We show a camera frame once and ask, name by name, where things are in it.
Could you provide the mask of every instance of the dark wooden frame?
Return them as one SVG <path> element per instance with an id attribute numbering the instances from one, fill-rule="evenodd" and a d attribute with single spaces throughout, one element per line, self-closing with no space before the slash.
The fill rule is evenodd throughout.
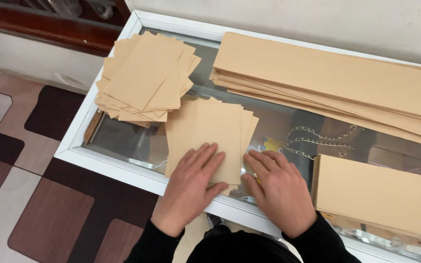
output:
<path id="1" fill-rule="evenodd" d="M 124 6 L 120 11 L 125 19 Z M 106 57 L 121 31 L 0 7 L 0 32 Z"/>

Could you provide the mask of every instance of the white metal frame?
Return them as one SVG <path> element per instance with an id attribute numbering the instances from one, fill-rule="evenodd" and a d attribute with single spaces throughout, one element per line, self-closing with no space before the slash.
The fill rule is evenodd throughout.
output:
<path id="1" fill-rule="evenodd" d="M 318 50 L 421 66 L 419 64 L 391 58 L 378 57 L 359 52 L 279 38 L 171 16 L 158 15 L 139 10 L 135 10 L 131 14 L 118 39 L 130 38 L 134 33 L 139 33 L 143 27 L 160 29 L 214 41 L 221 41 L 223 33 L 225 32 L 235 32 L 243 35 L 270 39 Z M 109 54 L 109 57 L 111 56 L 113 56 L 113 50 Z M 98 73 L 96 81 L 100 80 L 102 70 L 103 68 Z M 54 157 L 138 188 L 145 189 L 155 194 L 163 195 L 168 179 L 162 174 L 81 147 L 86 128 L 89 125 L 92 116 L 97 111 L 97 106 L 94 103 L 97 91 L 98 89 L 95 83 L 92 84 L 90 91 L 87 93 L 84 102 L 80 106 L 76 117 L 74 117 L 71 126 L 67 130 Z M 206 211 L 254 230 L 273 236 L 281 236 L 281 231 L 267 219 L 259 208 L 251 204 L 219 195 L 213 200 L 211 205 L 206 208 Z M 410 258 L 391 253 L 381 248 L 370 246 L 360 241 L 352 240 L 343 236 L 342 239 L 348 250 L 364 262 L 416 262 Z"/>

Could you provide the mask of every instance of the black clothing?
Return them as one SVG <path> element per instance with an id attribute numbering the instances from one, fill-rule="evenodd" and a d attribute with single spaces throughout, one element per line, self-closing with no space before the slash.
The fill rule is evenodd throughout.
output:
<path id="1" fill-rule="evenodd" d="M 300 236 L 291 239 L 282 233 L 284 239 L 297 249 L 303 261 L 360 262 L 348 253 L 342 239 L 330 224 L 319 212 L 317 214 L 318 218 L 314 224 Z M 223 227 L 217 232 L 221 233 L 210 235 L 209 231 L 206 232 L 205 238 L 196 245 L 187 262 L 300 262 L 275 240 L 244 231 L 228 233 Z M 149 220 L 124 263 L 172 262 L 174 251 L 183 235 L 184 230 L 176 238 L 167 236 Z"/>

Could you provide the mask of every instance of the stack of paper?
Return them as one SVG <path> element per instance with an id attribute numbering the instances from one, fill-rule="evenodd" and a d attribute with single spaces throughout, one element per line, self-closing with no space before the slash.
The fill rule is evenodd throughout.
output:
<path id="1" fill-rule="evenodd" d="M 115 41 L 106 57 L 95 103 L 120 121 L 147 125 L 166 122 L 179 109 L 180 98 L 193 85 L 188 79 L 201 58 L 183 41 L 146 31 Z"/>
<path id="2" fill-rule="evenodd" d="M 203 143 L 218 143 L 218 152 L 225 159 L 215 171 L 210 183 L 226 182 L 228 195 L 240 184 L 243 154 L 253 136 L 259 118 L 239 104 L 209 100 L 182 101 L 179 110 L 170 112 L 165 123 L 168 142 L 168 162 L 165 177 L 170 177 L 178 162 L 191 148 Z"/>
<path id="3" fill-rule="evenodd" d="M 312 199 L 320 212 L 421 235 L 421 175 L 320 154 Z"/>
<path id="4" fill-rule="evenodd" d="M 225 33 L 210 79 L 232 93 L 421 143 L 421 67 Z"/>

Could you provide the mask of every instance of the gold chain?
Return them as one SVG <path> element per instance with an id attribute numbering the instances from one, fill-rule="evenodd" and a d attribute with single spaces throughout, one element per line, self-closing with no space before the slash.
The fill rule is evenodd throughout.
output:
<path id="1" fill-rule="evenodd" d="M 295 139 L 289 140 L 289 136 L 294 131 L 304 130 L 304 131 L 311 132 L 312 134 L 318 136 L 321 139 L 335 141 L 335 140 L 339 140 L 339 139 L 342 139 L 344 137 L 347 137 L 348 135 L 351 135 L 356 129 L 357 129 L 357 127 L 355 125 L 352 125 L 352 126 L 350 126 L 350 130 L 348 132 L 346 132 L 346 133 L 343 133 L 343 134 L 341 134 L 339 136 L 335 136 L 335 137 L 325 137 L 325 136 L 322 136 L 320 134 L 317 134 L 313 129 L 310 129 L 308 127 L 298 126 L 298 127 L 293 128 L 290 131 L 289 135 L 287 136 L 287 141 L 285 143 L 284 149 L 287 150 L 287 151 L 289 151 L 289 152 L 293 152 L 295 154 L 299 154 L 299 155 L 302 155 L 304 157 L 310 158 L 312 160 L 314 160 L 314 158 L 312 158 L 311 156 L 307 155 L 305 152 L 298 151 L 298 150 L 295 150 L 295 149 L 290 148 L 289 147 L 290 144 L 292 144 L 294 142 L 297 142 L 297 141 L 306 141 L 306 142 L 310 142 L 310 143 L 314 143 L 314 144 L 319 144 L 319 145 L 325 145 L 325 146 L 341 146 L 341 147 L 348 147 L 350 149 L 354 149 L 354 146 L 348 145 L 348 144 L 345 144 L 345 143 L 326 143 L 326 142 L 320 142 L 320 141 L 311 140 L 311 139 L 308 139 L 308 138 L 295 138 Z M 340 155 L 341 158 L 345 158 L 347 156 L 347 153 L 345 151 L 343 151 L 342 153 L 339 152 L 339 155 Z"/>

